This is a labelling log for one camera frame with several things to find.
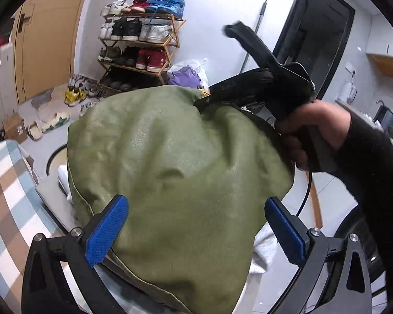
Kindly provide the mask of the black sleeved right forearm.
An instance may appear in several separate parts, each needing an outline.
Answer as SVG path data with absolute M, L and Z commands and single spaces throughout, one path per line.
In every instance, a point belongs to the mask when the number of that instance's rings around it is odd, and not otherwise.
M 393 264 L 393 143 L 352 114 L 335 161 L 339 169 L 335 176 L 361 207 L 380 256 L 385 264 Z

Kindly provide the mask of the person's right hand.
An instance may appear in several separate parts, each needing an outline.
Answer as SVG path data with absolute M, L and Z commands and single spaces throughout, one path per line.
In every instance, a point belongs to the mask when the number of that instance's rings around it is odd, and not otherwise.
M 322 100 L 314 100 L 297 108 L 287 118 L 278 121 L 275 127 L 284 135 L 290 157 L 297 168 L 308 170 L 308 154 L 302 149 L 301 142 L 292 134 L 302 126 L 317 127 L 320 135 L 336 152 L 346 140 L 350 127 L 351 114 Z

